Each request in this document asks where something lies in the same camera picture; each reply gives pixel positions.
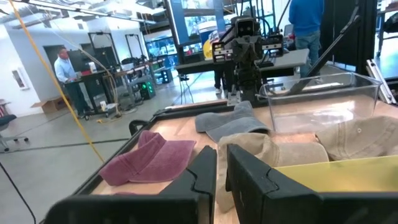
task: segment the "cardboard box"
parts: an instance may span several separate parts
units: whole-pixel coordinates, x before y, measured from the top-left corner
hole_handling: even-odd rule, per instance
[[[63,101],[62,97],[57,97],[54,99],[46,100],[39,103],[34,103],[31,108],[41,107],[44,113],[53,113],[62,108],[67,107],[67,104]]]

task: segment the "man in white shirt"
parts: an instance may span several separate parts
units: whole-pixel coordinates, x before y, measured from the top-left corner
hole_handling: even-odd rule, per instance
[[[73,83],[77,81],[77,75],[70,63],[68,51],[65,47],[60,49],[58,59],[54,62],[54,69],[58,81],[64,84],[69,98],[75,105],[79,118],[83,118],[85,110],[90,110],[90,107],[81,92],[79,83]]]

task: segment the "blue shirt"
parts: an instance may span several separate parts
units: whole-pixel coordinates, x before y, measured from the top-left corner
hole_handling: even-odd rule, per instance
[[[77,78],[76,72],[72,67],[69,59],[58,57],[54,62],[55,75],[58,80],[65,83],[69,78]]]
[[[294,34],[302,37],[318,31],[324,8],[323,0],[292,0],[289,22],[294,25]]]

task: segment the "chair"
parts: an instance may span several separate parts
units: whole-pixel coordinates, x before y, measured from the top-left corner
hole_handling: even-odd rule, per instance
[[[0,117],[0,132],[7,129],[8,124],[12,120],[15,120],[16,118],[17,118],[17,116],[15,116],[13,114]],[[27,138],[25,136],[3,137],[0,134],[0,145],[3,145],[5,147],[4,152],[8,152],[10,150],[7,145],[8,141],[14,140],[15,142],[18,142],[18,139],[24,139],[25,142],[29,141],[29,138]]]

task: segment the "yellow cable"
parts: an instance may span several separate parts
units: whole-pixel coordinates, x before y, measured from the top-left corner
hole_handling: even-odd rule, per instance
[[[24,22],[21,19],[21,16],[18,13],[18,10],[15,8],[15,5],[13,3],[12,0],[9,0],[14,13],[16,15],[16,17],[18,18],[18,21],[21,23],[21,26],[26,34],[26,36],[29,39],[30,44],[32,45],[33,49],[35,50],[37,56],[39,57],[40,61],[43,63],[47,73],[50,75],[50,78],[52,79],[52,81],[54,82],[55,87],[57,87],[57,90],[60,92],[62,99],[64,100],[65,104],[68,106],[68,109],[70,110],[73,119],[75,120],[76,124],[78,125],[78,127],[80,128],[81,133],[84,135],[84,137],[86,138],[88,144],[91,146],[91,148],[93,149],[93,151],[95,152],[95,154],[98,156],[98,158],[100,159],[101,162],[105,162],[105,160],[102,158],[101,154],[96,150],[96,148],[94,147],[93,141],[90,139],[90,137],[87,135],[86,130],[83,128],[83,126],[81,125],[81,123],[79,122],[75,112],[72,110],[72,107],[70,106],[67,98],[65,97],[65,95],[62,92],[62,89],[58,83],[58,80],[55,78],[55,75],[53,74],[53,72],[51,71],[51,69],[49,68],[49,66],[45,63],[45,60],[43,58],[43,56],[40,54],[35,42],[33,41],[32,36],[30,36],[29,31],[26,29],[26,26],[24,24]]]

